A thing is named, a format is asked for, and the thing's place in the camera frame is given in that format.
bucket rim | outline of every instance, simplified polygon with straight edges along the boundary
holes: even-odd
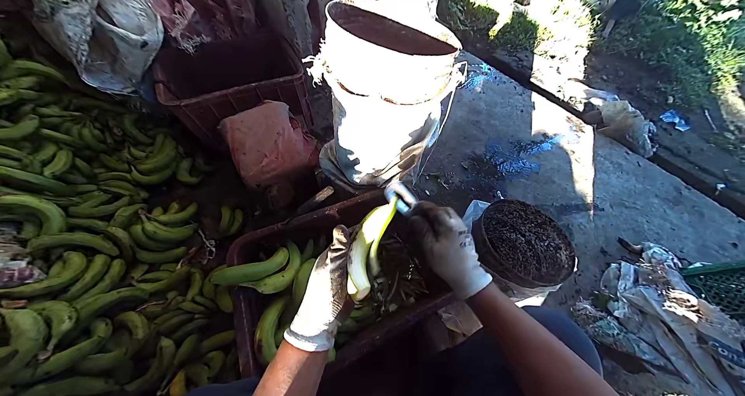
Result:
[[[338,27],[345,34],[350,35],[352,37],[355,37],[355,38],[359,39],[359,41],[361,41],[361,42],[364,42],[364,43],[367,43],[367,44],[370,44],[370,45],[373,45],[373,46],[377,46],[377,47],[380,47],[380,48],[386,48],[386,47],[379,46],[379,45],[377,45],[375,43],[371,43],[368,40],[365,40],[363,38],[359,38],[358,36],[352,34],[348,30],[344,29],[341,25],[339,25],[338,22],[336,22],[335,20],[333,20],[331,18],[329,9],[332,8],[332,7],[334,7],[334,6],[336,6],[336,5],[344,4],[344,5],[354,6],[356,8],[366,10],[366,11],[372,13],[372,14],[380,15],[382,17],[385,17],[385,18],[389,19],[389,20],[396,21],[397,23],[399,23],[399,24],[401,24],[403,26],[408,26],[408,27],[410,27],[410,28],[412,28],[414,30],[420,31],[420,32],[422,32],[422,33],[424,33],[424,34],[426,34],[426,35],[428,35],[430,37],[433,37],[433,38],[435,38],[435,39],[437,39],[439,41],[442,41],[443,43],[447,43],[451,47],[455,48],[455,51],[454,52],[451,52],[451,53],[448,53],[448,54],[441,54],[441,55],[420,55],[420,54],[408,54],[408,53],[404,53],[404,52],[396,52],[398,54],[403,54],[403,55],[407,55],[407,56],[410,56],[410,57],[422,57],[422,58],[448,57],[448,56],[451,56],[451,55],[453,57],[458,56],[461,53],[461,51],[463,50],[463,44],[461,43],[461,40],[455,35],[455,33],[453,33],[448,27],[442,25],[441,22],[439,22],[439,21],[437,21],[435,19],[431,19],[431,24],[434,24],[435,26],[441,28],[442,29],[442,33],[445,34],[445,35],[447,35],[447,39],[446,40],[440,39],[440,38],[438,38],[438,37],[436,37],[436,36],[434,36],[432,34],[428,34],[427,32],[424,32],[421,29],[414,28],[413,26],[408,25],[408,24],[406,24],[404,22],[401,22],[400,20],[395,19],[393,17],[389,17],[389,16],[386,16],[386,15],[380,14],[380,13],[377,12],[377,10],[375,10],[375,8],[370,9],[370,8],[366,8],[365,7],[365,6],[390,4],[391,2],[401,2],[401,3],[403,3],[403,2],[412,2],[412,1],[417,1],[417,0],[387,0],[387,1],[380,1],[380,0],[332,0],[329,3],[327,3],[326,4],[326,7],[324,8],[324,12],[326,14],[326,21],[327,21],[326,30],[328,31],[329,24],[332,24],[333,26]]]

red plastic bag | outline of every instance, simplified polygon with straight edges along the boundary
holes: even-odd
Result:
[[[284,102],[264,101],[223,119],[218,129],[252,190],[292,182],[318,165],[316,140],[303,132]]]

peeler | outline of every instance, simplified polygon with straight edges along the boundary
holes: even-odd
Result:
[[[406,217],[409,217],[411,209],[414,208],[414,205],[417,202],[419,202],[416,195],[414,195],[414,193],[406,188],[406,186],[401,182],[389,183],[385,190],[383,190],[383,195],[385,195],[385,199],[388,200],[388,202],[391,202],[395,197],[398,197],[398,201],[396,201],[396,210]]]

dirty glove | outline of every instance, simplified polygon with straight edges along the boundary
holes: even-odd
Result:
[[[352,309],[347,294],[347,255],[351,246],[347,228],[334,228],[331,246],[316,260],[303,303],[284,332],[284,340],[295,348],[313,352],[334,346],[336,330]]]
[[[430,267],[457,297],[473,296],[492,282],[478,262],[473,237],[452,208],[420,201],[409,223]]]

plastic crate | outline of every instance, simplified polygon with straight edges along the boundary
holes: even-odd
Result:
[[[158,102],[213,149],[227,150],[218,132],[223,118],[267,99],[287,104],[305,129],[313,126],[303,66],[270,32],[205,43],[193,55],[163,48],[153,73]]]
[[[745,325],[745,261],[688,268],[680,274],[700,298]]]
[[[318,238],[321,233],[330,236],[331,230],[336,225],[342,224],[348,227],[357,225],[370,210],[385,203],[382,190],[377,190],[298,216],[287,223],[278,223],[246,233],[236,239],[230,246],[227,264],[228,266],[235,266],[257,262],[257,248],[262,243],[282,244],[290,238],[295,243],[305,243],[308,239]],[[400,220],[398,220],[398,227],[396,227],[396,220],[399,217],[400,215],[397,215],[393,219],[388,229],[395,228],[398,233],[403,233],[400,229],[402,225]],[[453,300],[452,293],[443,287],[441,282],[434,279],[430,281],[426,272],[421,274],[427,281],[429,294],[420,297],[413,305],[401,308],[360,330],[341,347],[337,352],[336,360],[326,366],[325,377],[339,372],[349,363],[377,348],[389,338],[400,334],[428,315],[442,309]],[[260,376],[264,370],[258,363],[253,350],[253,334],[264,308],[276,297],[276,295],[262,295],[248,287],[237,287],[233,291],[237,352],[241,366],[241,376],[244,378]]]

